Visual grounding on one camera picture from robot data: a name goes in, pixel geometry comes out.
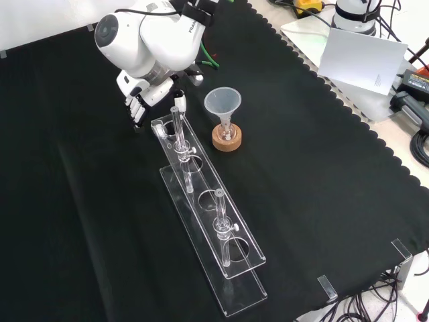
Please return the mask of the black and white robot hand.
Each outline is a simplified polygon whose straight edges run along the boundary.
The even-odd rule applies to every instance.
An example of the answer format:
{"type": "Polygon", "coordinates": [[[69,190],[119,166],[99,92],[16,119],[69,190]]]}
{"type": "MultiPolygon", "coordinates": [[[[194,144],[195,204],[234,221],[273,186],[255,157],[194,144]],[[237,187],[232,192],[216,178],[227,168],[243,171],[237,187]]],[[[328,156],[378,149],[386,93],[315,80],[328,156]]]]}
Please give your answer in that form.
{"type": "Polygon", "coordinates": [[[125,106],[135,129],[142,127],[143,122],[153,107],[159,105],[166,97],[172,95],[174,105],[181,115],[187,110],[184,90],[176,86],[179,76],[173,74],[163,80],[160,85],[151,85],[143,78],[133,78],[122,70],[116,81],[125,97],[125,106]]]}

